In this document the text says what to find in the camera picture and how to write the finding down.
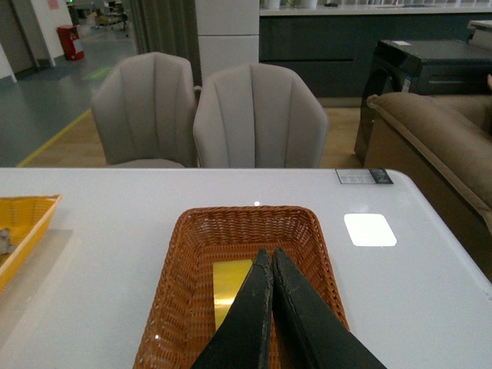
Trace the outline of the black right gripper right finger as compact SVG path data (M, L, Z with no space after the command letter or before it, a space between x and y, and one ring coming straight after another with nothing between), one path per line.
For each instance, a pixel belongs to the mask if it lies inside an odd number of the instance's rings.
M383 368L281 249L272 258L273 315L282 368Z

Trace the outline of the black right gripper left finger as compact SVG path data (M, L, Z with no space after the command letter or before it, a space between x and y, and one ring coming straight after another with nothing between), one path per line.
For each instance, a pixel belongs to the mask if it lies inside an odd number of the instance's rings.
M269 367L274 278L271 260L261 249L216 333L193 368Z

